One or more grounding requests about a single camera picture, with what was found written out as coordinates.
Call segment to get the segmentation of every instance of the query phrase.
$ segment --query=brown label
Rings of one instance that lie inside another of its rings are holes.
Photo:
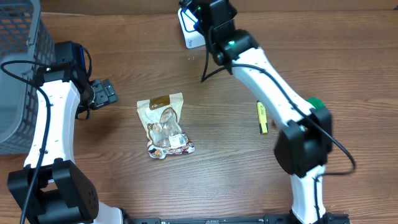
[[[170,96],[160,96],[157,98],[153,98],[149,100],[149,109],[156,110],[157,108],[161,108],[163,106],[167,106],[170,104]]]

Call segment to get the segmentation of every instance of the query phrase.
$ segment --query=yellow object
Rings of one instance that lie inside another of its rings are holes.
[[[260,134],[268,134],[266,108],[260,101],[257,101],[257,112],[259,114]]]

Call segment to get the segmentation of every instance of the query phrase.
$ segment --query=gray plastic bin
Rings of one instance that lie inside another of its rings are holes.
[[[0,63],[55,61],[54,41],[40,20],[40,11],[39,0],[0,0]],[[6,68],[31,80],[37,66],[14,64]],[[0,70],[0,154],[29,152],[36,117],[36,89]]]

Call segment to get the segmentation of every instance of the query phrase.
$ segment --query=green round lid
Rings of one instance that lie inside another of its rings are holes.
[[[307,99],[307,101],[309,103],[311,103],[312,106],[315,107],[315,109],[320,109],[320,108],[324,108],[325,107],[325,105],[323,104],[322,100],[319,100],[318,98],[311,97],[311,98]]]

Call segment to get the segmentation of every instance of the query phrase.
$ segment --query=wooden table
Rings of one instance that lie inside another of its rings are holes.
[[[274,158],[275,129],[260,135],[256,99],[226,72],[201,84],[204,48],[187,50],[177,15],[46,17],[57,41],[73,40],[93,57],[92,78],[109,78],[119,102],[76,121],[76,164],[99,199],[133,217],[236,217],[287,213],[289,175]],[[334,135],[358,170],[327,177],[325,206],[352,223],[397,223],[398,13],[242,13],[269,60],[304,98],[322,99]],[[216,68],[211,62],[209,71]],[[182,92],[181,127],[197,151],[151,159],[136,102]],[[0,156],[0,223],[21,210],[7,190],[26,155]],[[342,152],[328,170],[351,167]]]

